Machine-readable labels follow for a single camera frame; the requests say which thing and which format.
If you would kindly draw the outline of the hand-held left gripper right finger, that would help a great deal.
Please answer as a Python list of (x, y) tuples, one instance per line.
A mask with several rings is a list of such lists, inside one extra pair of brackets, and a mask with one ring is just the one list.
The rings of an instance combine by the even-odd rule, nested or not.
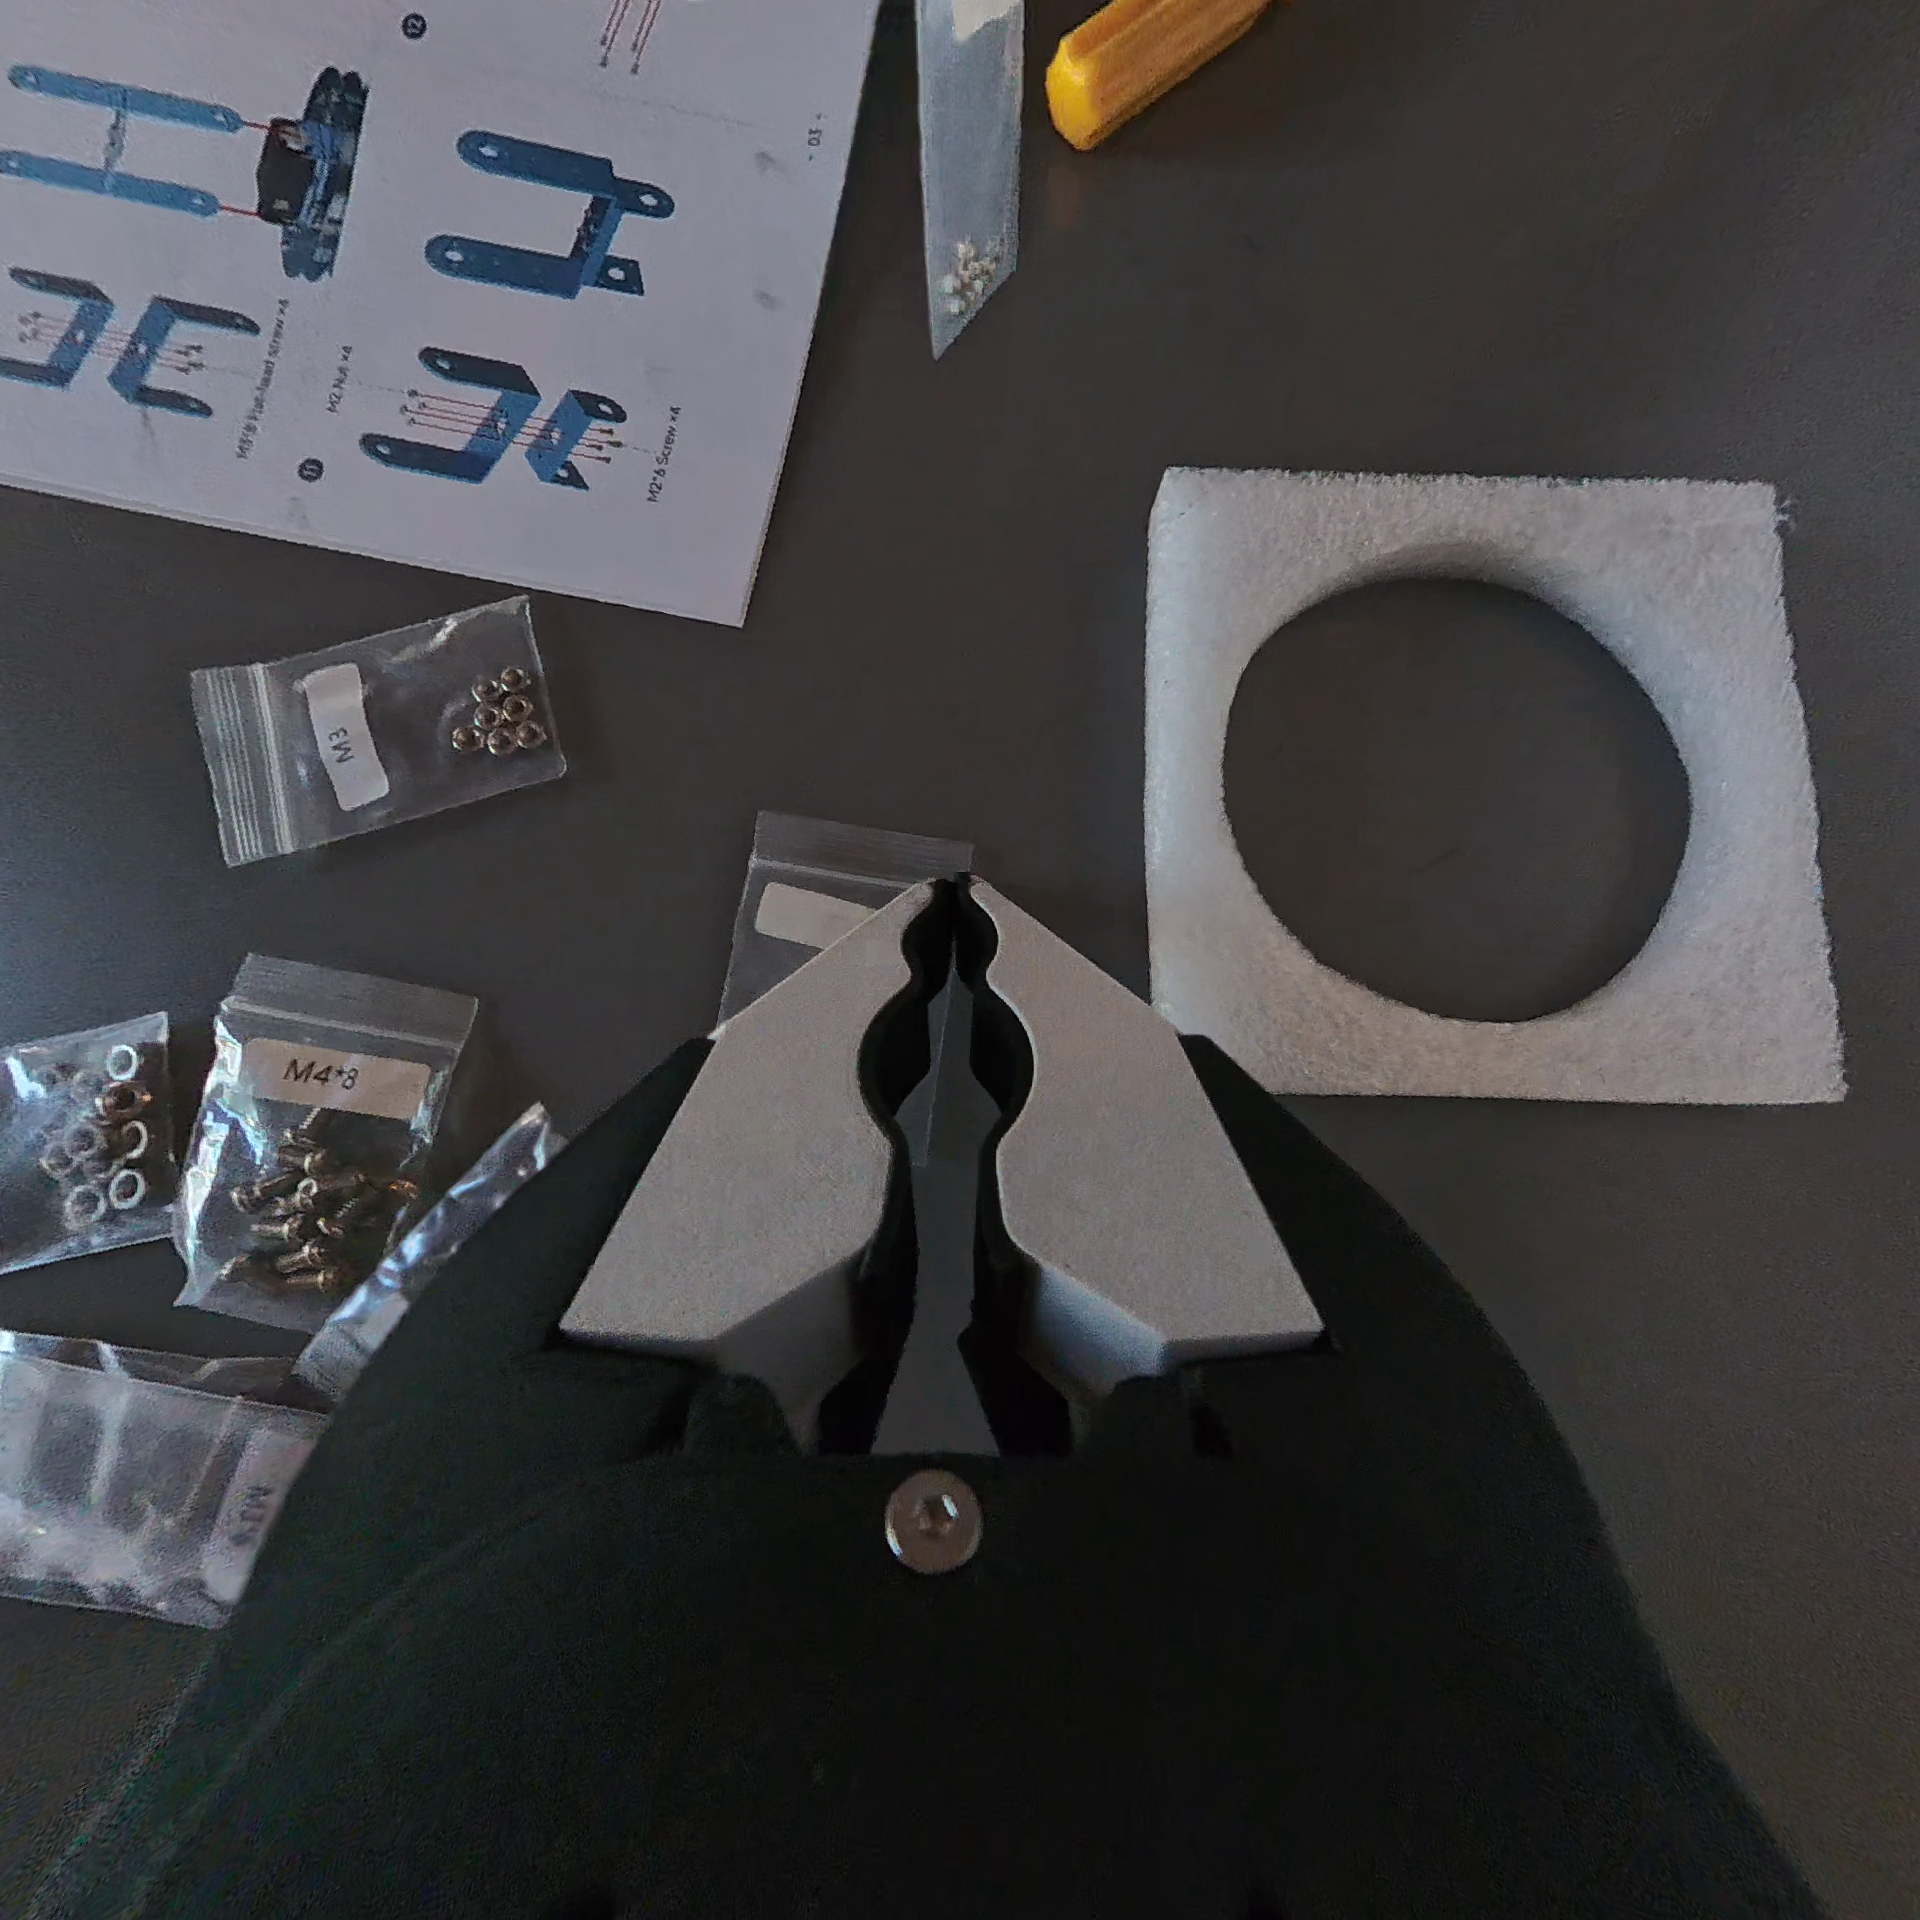
[(1317, 1343), (1176, 1028), (979, 876), (955, 883), (954, 956), (995, 1113), (959, 1348), (999, 1452), (1069, 1452), (1127, 1383)]

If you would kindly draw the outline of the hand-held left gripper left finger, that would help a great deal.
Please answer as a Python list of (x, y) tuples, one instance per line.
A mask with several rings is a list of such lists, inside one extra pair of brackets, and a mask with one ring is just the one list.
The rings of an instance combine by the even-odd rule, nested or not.
[(916, 1313), (914, 1144), (954, 884), (920, 881), (725, 1020), (561, 1318), (765, 1384), (807, 1452), (870, 1452)]

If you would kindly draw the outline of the clear bag with few screws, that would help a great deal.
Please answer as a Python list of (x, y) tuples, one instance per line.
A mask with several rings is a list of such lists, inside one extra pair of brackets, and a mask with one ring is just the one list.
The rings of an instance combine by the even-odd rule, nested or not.
[(974, 867), (975, 845), (762, 809), (719, 1021), (732, 1020), (896, 894)]

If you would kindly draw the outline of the clear bag of tiny nuts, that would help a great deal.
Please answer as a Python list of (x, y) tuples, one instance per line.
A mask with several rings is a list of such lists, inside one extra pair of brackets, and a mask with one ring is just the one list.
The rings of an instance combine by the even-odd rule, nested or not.
[(930, 351), (1015, 273), (1023, 1), (918, 1), (916, 76)]

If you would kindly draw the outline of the dark grey desk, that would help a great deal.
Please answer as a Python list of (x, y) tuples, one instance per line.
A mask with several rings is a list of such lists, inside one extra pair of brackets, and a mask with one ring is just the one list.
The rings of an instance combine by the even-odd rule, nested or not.
[(546, 597), (571, 772), (227, 873), (189, 673), (499, 596), (4, 504), (4, 1041), (251, 950), (462, 990), (462, 1169), (719, 1006), (762, 809), (968, 840), (1130, 990), (1165, 468), (1759, 478), (1849, 1092), (1311, 1100), (1572, 1445), (1694, 1710), (1842, 1916), (1915, 1916), (1915, 4), (1297, 4), (1100, 151), (1029, 109), (1021, 269), (926, 341), (888, 12), (746, 630)]

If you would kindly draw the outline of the clear plastic parts bag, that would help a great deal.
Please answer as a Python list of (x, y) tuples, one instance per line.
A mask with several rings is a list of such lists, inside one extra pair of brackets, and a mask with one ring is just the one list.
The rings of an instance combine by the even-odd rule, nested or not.
[(2, 1333), (2, 1595), (220, 1629), (329, 1410), (281, 1356)]
[(561, 1149), (564, 1133), (544, 1103), (524, 1110), (331, 1313), (300, 1349), (295, 1377), (338, 1404), (430, 1281)]

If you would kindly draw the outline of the clear bag of bronze screws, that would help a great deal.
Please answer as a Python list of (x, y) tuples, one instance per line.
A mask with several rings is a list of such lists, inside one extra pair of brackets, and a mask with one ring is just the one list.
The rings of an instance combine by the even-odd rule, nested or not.
[(180, 1168), (177, 1306), (314, 1333), (426, 1207), (477, 1001), (248, 953)]

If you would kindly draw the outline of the white foam sheet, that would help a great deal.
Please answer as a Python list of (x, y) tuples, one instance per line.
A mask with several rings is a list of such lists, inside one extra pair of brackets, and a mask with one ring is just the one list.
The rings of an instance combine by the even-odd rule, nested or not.
[[(1691, 788), (1668, 901), (1599, 990), (1455, 1020), (1268, 908), (1226, 800), (1265, 642), (1366, 584), (1501, 584), (1644, 689)], [(1817, 808), (1765, 483), (1170, 468), (1149, 523), (1145, 873), (1156, 1006), (1277, 1094), (1815, 1106), (1848, 1092)]]

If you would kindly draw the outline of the clear bag of round nuts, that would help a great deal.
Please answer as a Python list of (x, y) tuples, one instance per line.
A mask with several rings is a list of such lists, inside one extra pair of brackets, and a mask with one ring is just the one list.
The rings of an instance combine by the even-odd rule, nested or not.
[(285, 658), (192, 670), (227, 867), (561, 779), (525, 594)]

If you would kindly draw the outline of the clear bag of washers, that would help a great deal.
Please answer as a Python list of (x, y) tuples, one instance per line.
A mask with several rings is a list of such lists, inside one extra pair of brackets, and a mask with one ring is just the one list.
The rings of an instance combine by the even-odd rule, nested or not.
[(167, 1240), (180, 1185), (166, 1011), (2, 1048), (2, 1270)]

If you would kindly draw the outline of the robot assembly instruction sheet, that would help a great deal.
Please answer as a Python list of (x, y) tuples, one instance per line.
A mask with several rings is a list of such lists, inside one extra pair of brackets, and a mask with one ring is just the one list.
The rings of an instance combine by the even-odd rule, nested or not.
[(875, 28), (4, 4), (4, 479), (741, 624)]

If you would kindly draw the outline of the yellow handled screwdriver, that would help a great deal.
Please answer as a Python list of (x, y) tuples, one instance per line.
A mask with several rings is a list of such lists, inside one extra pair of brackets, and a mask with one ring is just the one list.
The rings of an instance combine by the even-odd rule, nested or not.
[(1087, 151), (1186, 84), (1271, 1), (1111, 1), (1058, 41), (1044, 72), (1047, 117)]

